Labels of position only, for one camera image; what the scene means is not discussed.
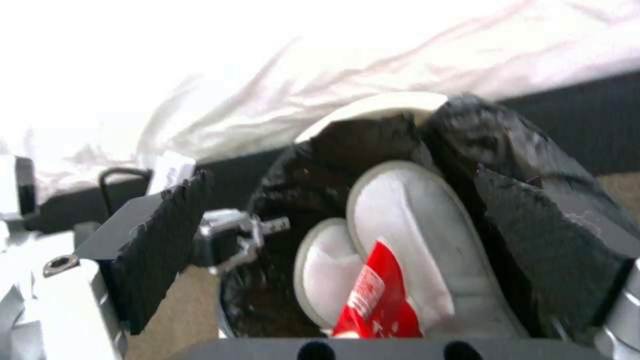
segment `bolt hole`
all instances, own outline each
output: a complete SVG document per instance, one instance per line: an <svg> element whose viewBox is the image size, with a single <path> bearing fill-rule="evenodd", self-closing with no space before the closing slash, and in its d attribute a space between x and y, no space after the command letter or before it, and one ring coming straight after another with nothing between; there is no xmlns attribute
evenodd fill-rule
<svg viewBox="0 0 640 360"><path fill-rule="evenodd" d="M64 256L62 258L55 259L54 261L51 261L51 267L52 268L63 267L66 264L69 264L69 258L66 257L66 256Z"/></svg>
<svg viewBox="0 0 640 360"><path fill-rule="evenodd" d="M444 348L445 360L483 360L471 345L462 341L449 343Z"/></svg>
<svg viewBox="0 0 640 360"><path fill-rule="evenodd" d="M298 360L335 360L335 353L329 345L313 341L300 349Z"/></svg>

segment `white sheet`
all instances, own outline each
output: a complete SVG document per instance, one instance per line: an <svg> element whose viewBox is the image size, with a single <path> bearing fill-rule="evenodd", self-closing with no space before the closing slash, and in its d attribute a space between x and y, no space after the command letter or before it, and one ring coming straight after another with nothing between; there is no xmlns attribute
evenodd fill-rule
<svg viewBox="0 0 640 360"><path fill-rule="evenodd" d="M640 69L636 0L425 3L0 5L0 152L34 159L43 202L166 149L290 143L383 92L500 99Z"/></svg>

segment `red tag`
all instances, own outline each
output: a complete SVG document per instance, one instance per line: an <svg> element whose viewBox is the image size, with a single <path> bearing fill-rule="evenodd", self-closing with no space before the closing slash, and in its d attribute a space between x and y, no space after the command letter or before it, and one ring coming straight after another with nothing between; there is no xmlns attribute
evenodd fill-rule
<svg viewBox="0 0 640 360"><path fill-rule="evenodd" d="M369 255L333 336L350 338L422 337L415 311L406 301L402 270L381 241Z"/></svg>

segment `shoe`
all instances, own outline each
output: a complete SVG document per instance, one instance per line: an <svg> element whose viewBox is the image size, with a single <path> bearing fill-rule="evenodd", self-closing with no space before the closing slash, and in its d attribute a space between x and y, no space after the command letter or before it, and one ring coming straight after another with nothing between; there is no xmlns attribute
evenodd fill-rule
<svg viewBox="0 0 640 360"><path fill-rule="evenodd" d="M344 219L318 223L301 242L294 291L302 310L321 329L336 324L362 265Z"/></svg>
<svg viewBox="0 0 640 360"><path fill-rule="evenodd" d="M525 334L464 205L434 173L407 161L370 169L349 194L347 224L363 261L378 240L395 255L425 336Z"/></svg>

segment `beige carpet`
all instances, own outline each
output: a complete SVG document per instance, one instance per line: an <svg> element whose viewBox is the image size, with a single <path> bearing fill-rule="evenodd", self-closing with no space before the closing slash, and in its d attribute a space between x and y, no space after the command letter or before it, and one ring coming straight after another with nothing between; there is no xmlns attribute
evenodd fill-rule
<svg viewBox="0 0 640 360"><path fill-rule="evenodd" d="M640 222L640 173L598 178ZM191 267L173 284L145 331L129 338L129 360L166 359L201 341L218 337L218 279Z"/></svg>

